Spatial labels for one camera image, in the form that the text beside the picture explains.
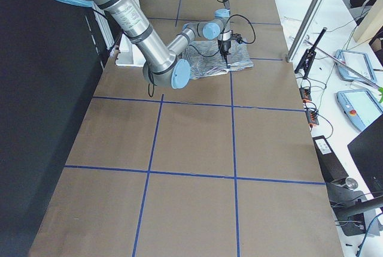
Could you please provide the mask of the black monitor arm base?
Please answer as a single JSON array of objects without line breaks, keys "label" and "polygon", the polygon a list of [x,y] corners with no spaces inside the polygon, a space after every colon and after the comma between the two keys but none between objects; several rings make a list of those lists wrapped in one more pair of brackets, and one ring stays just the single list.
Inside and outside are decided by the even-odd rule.
[{"label": "black monitor arm base", "polygon": [[352,191],[333,183],[327,183],[326,187],[336,221],[346,236],[380,235],[379,222],[373,218],[376,210],[382,208],[381,191],[372,192],[372,199],[367,199],[362,191]]}]

